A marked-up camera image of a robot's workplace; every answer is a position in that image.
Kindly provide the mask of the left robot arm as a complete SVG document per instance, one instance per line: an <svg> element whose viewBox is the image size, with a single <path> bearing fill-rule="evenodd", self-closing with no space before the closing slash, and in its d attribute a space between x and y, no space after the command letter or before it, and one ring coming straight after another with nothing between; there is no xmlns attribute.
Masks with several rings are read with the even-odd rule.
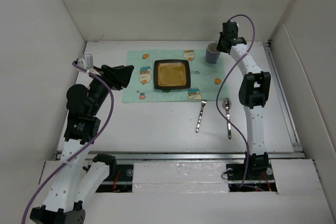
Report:
<svg viewBox="0 0 336 224"><path fill-rule="evenodd" d="M48 195L39 207L29 203L22 223L29 218L34 223L84 223L85 208L104 180L117 178L117 160L108 154L98 154L81 176L87 155L94 142L106 128L97 113L106 97L113 99L114 90L127 87L133 65L109 67L103 65L84 69L79 62L73 66L92 78L89 86L75 84L67 91L68 110L65 142L60 166L39 186L38 191L52 180Z"/></svg>

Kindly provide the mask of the mint green cartoon placemat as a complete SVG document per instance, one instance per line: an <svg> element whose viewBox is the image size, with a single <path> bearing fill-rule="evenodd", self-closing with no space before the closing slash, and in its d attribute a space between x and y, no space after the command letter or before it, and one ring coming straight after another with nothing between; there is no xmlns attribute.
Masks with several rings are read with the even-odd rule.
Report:
<svg viewBox="0 0 336 224"><path fill-rule="evenodd" d="M135 50L128 51L127 65L134 66L131 80L123 92L124 103L216 100L226 77L223 57L215 64L206 62L205 50ZM191 87L162 91L154 88L154 62L186 60L190 66Z"/></svg>

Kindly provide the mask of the silver spoon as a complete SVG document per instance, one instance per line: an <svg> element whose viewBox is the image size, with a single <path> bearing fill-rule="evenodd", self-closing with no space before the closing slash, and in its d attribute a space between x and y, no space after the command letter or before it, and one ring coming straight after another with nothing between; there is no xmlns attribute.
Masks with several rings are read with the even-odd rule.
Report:
<svg viewBox="0 0 336 224"><path fill-rule="evenodd" d="M231 102L230 98L226 98L223 101L222 106L223 106L223 108L225 109L225 112L226 112L228 138L231 139L232 138L232 127L231 127L231 122L230 122L230 109L232 107L232 102Z"/></svg>

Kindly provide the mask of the black square amber plate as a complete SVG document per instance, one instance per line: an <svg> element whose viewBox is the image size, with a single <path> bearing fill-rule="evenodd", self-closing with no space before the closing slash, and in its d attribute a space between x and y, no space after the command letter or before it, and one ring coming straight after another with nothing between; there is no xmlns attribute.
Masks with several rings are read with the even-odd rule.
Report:
<svg viewBox="0 0 336 224"><path fill-rule="evenodd" d="M187 60L165 59L154 62L154 88L183 90L191 87L190 65Z"/></svg>

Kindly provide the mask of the purple cup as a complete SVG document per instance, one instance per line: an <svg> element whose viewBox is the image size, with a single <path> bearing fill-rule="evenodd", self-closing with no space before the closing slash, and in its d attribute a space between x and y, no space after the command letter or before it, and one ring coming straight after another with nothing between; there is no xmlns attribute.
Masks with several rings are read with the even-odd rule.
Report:
<svg viewBox="0 0 336 224"><path fill-rule="evenodd" d="M217 50L217 42L211 42L207 45L205 60L207 63L216 64L221 53Z"/></svg>

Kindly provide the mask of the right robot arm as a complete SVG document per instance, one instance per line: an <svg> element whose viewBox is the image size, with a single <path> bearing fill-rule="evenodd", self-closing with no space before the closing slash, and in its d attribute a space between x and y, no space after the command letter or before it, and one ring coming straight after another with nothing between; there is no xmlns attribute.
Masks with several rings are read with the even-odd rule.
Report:
<svg viewBox="0 0 336 224"><path fill-rule="evenodd" d="M230 180L254 179L269 165L264 142L264 107L269 98L271 74L259 68L250 54L247 41L238 36L238 24L227 21L220 32L217 51L229 54L240 69L243 80L238 98L243 106L247 123L247 146L244 164L234 167Z"/></svg>

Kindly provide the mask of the silver fork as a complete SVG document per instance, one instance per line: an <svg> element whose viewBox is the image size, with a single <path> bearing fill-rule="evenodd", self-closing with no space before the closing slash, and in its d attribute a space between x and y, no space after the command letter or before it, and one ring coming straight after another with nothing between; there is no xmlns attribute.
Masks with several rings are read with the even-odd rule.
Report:
<svg viewBox="0 0 336 224"><path fill-rule="evenodd" d="M200 131L200 125L201 125L201 121L202 121L202 117L203 117L203 113L204 113L204 107L206 106L207 101L206 100L202 100L201 101L201 109L200 109L200 113L197 119L197 124L196 124L196 129L195 132L198 133Z"/></svg>

